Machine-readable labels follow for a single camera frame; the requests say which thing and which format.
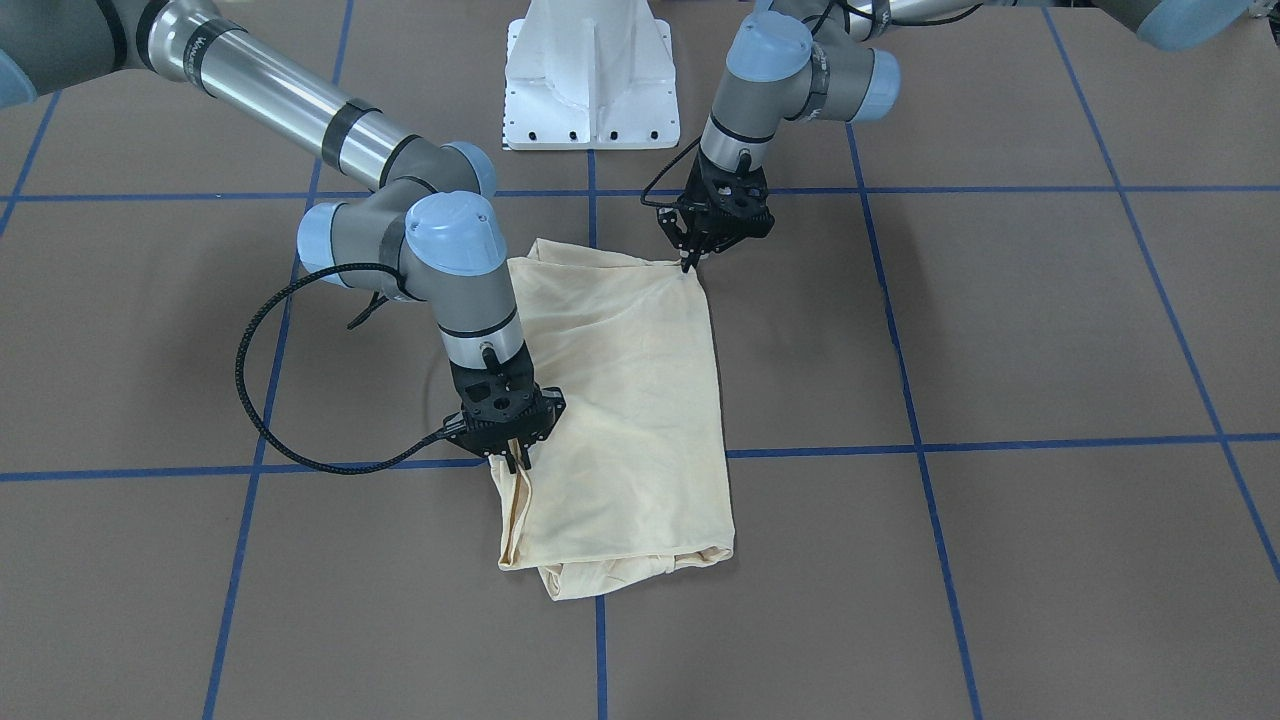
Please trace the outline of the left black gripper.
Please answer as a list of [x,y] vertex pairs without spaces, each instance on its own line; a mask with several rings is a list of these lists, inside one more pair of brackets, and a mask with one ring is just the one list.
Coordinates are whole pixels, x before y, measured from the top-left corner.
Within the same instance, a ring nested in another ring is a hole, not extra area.
[[768,236],[774,224],[768,193],[764,170],[751,169],[746,158],[737,172],[699,158],[675,205],[658,210],[659,227],[680,251],[681,272],[690,273],[701,258],[741,240]]

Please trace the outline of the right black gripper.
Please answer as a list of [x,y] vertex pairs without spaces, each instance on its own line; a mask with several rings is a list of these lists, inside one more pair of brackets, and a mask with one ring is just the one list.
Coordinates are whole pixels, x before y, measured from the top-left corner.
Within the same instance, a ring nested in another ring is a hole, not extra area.
[[444,438],[479,457],[500,455],[513,475],[531,469],[531,447],[553,432],[564,393],[535,382],[529,355],[484,369],[452,363],[451,374],[461,410],[443,421]]

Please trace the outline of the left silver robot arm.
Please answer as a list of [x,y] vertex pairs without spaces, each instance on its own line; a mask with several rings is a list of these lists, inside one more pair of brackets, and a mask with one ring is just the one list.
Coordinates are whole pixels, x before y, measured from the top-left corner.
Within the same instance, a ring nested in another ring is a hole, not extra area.
[[899,60],[872,41],[895,28],[951,24],[979,1],[759,1],[724,59],[707,123],[686,149],[682,193],[655,218],[682,272],[748,238],[763,238],[765,158],[785,122],[872,122],[896,104]]

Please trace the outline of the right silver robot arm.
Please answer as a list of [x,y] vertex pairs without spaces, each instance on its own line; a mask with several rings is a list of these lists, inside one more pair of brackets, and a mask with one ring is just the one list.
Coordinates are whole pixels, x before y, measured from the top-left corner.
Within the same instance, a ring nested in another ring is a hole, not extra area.
[[305,69],[227,18],[211,1],[5,1],[3,105],[110,76],[146,70],[188,85],[276,133],[366,188],[358,201],[320,202],[301,218],[303,275],[248,323],[236,388],[260,436],[294,462],[346,469],[297,454],[250,400],[242,366],[262,319],[319,281],[366,290],[369,310],[426,302],[439,329],[460,410],[412,446],[440,441],[509,471],[531,466],[566,401],[535,378],[492,197],[490,158],[466,142],[435,145],[375,104]]

